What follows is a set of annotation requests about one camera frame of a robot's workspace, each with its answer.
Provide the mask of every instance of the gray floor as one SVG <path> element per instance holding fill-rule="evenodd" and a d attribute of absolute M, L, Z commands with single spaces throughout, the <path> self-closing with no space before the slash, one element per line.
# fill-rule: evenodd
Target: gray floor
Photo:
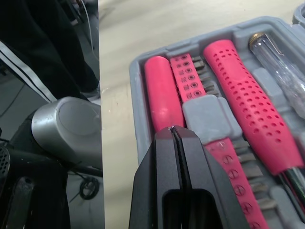
<path fill-rule="evenodd" d="M 90 14 L 93 45 L 96 56 L 98 56 L 99 20 L 97 16 L 97 1 L 95 3 L 95 5 L 90 4 L 87 7 Z M 91 46 L 85 36 L 84 31 L 87 32 L 88 25 L 86 17 L 83 18 L 85 19 L 85 24 L 76 25 L 75 30 L 79 36 L 86 62 L 93 69 L 95 75 L 99 77 L 99 62 L 94 58 Z M 1 115 L 12 99 L 16 96 L 22 85 L 23 83 L 17 80 L 10 73 L 6 76 L 0 75 L 0 127 L 2 129 L 2 138 L 11 139 L 24 119 L 37 108 L 46 104 L 46 102 L 32 89 L 25 86 L 11 108 L 4 115 Z M 78 196 L 69 204 L 71 229 L 104 228 L 103 183 L 102 179 L 99 180 L 101 182 L 101 188 L 94 199 L 83 200 Z M 69 176 L 67 185 L 68 201 L 78 193 L 80 182 L 80 177 Z"/>

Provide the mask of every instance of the black cable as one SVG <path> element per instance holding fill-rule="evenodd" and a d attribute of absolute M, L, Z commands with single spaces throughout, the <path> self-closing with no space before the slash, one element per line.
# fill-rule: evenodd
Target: black cable
<path fill-rule="evenodd" d="M 99 180 L 96 179 L 95 177 L 84 177 L 83 175 L 73 170 L 71 170 L 71 172 L 73 172 L 77 176 L 80 176 L 83 179 L 83 181 L 80 184 L 79 192 L 69 201 L 69 203 L 71 203 L 78 195 L 80 195 L 80 197 L 84 200 L 93 199 L 100 190 Z"/>
<path fill-rule="evenodd" d="M 4 138 L 0 138 L 0 141 L 2 141 L 2 142 L 10 142 L 9 140 L 4 139 Z"/>
<path fill-rule="evenodd" d="M 80 197 L 85 200 L 93 199 L 100 190 L 100 183 L 95 177 L 88 177 L 80 185 Z"/>
<path fill-rule="evenodd" d="M 25 84 L 22 85 L 22 87 L 19 89 L 19 91 L 17 92 L 17 94 L 15 95 L 15 97 L 13 98 L 13 100 L 11 101 L 11 103 L 8 105 L 8 107 L 2 112 L 2 114 L 0 114 L 0 118 L 1 118 L 2 116 L 4 116 L 5 113 L 7 113 L 7 111 L 10 109 L 10 107 L 11 107 L 11 106 L 13 105 L 13 103 L 16 101 L 16 99 L 18 98 L 18 95 L 20 94 L 20 92 L 22 91 L 22 89 L 23 89 L 24 86 L 25 86 Z"/>

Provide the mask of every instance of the beige table surface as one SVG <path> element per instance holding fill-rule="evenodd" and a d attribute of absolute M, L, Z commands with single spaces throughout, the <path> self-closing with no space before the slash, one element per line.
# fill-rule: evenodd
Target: beige table surface
<path fill-rule="evenodd" d="M 128 228 L 138 166 L 128 68 L 143 52 L 269 15 L 302 0 L 99 0 L 105 228 Z"/>

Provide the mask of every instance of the pink handle with holes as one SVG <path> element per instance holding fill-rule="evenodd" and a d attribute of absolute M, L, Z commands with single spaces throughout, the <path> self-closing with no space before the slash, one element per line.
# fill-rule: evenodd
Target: pink handle with holes
<path fill-rule="evenodd" d="M 248 72 L 230 40 L 208 45 L 203 55 L 215 72 L 245 137 L 277 175 L 303 167 L 301 155 L 281 115 Z"/>
<path fill-rule="evenodd" d="M 184 117 L 170 63 L 161 56 L 150 58 L 144 66 L 152 123 L 156 131 L 184 126 Z"/>

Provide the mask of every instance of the gray plastic case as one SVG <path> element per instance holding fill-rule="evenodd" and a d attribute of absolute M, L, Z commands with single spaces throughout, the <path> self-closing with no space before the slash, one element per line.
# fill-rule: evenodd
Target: gray plastic case
<path fill-rule="evenodd" d="M 255 56 L 248 49 L 248 41 L 250 37 L 257 32 L 267 32 L 272 39 L 280 45 L 282 52 L 297 65 L 297 67 L 305 72 L 305 4 L 299 6 L 293 17 L 293 24 L 287 24 L 279 18 L 260 17 L 233 26 L 223 28 L 218 31 L 203 34 L 194 38 L 187 39 L 157 50 L 147 52 L 137 57 L 130 65 L 130 83 L 132 92 L 132 106 L 135 123 L 135 134 L 138 148 L 138 161 L 142 161 L 145 156 L 155 134 L 152 121 L 150 118 L 148 97 L 146 92 L 145 77 L 143 66 L 144 63 L 151 57 L 159 55 L 170 59 L 177 55 L 189 53 L 192 57 L 202 56 L 204 47 L 208 44 L 221 40 L 230 39 L 236 46 L 236 49 L 244 62 L 247 69 L 257 80 L 266 94 L 269 96 L 275 107 L 278 109 L 283 119 L 290 128 L 300 151 L 305 155 L 305 120 L 300 118 L 286 100 L 283 91 L 277 85 L 274 78 L 264 69 Z M 224 97 L 221 86 L 219 85 L 215 74 L 207 65 L 205 72 L 200 75 L 201 79 L 211 81 L 216 85 L 216 90 L 219 90 L 220 97 Z M 227 135 L 231 140 L 236 140 L 238 136 Z M 246 151 L 237 152 L 244 154 L 251 152 L 248 148 Z M 286 213 L 286 208 L 291 207 L 291 202 L 288 198 L 283 197 L 283 190 L 278 186 L 274 178 L 267 172 L 264 166 L 258 161 L 248 163 L 249 166 L 257 164 L 264 176 L 249 180 L 249 183 L 261 182 L 268 185 L 267 192 L 256 194 L 257 198 L 274 198 L 277 201 L 277 208 L 263 211 L 269 228 L 285 229 L 296 228 L 305 229 L 305 225 L 297 222 L 299 217 L 293 212 Z"/>

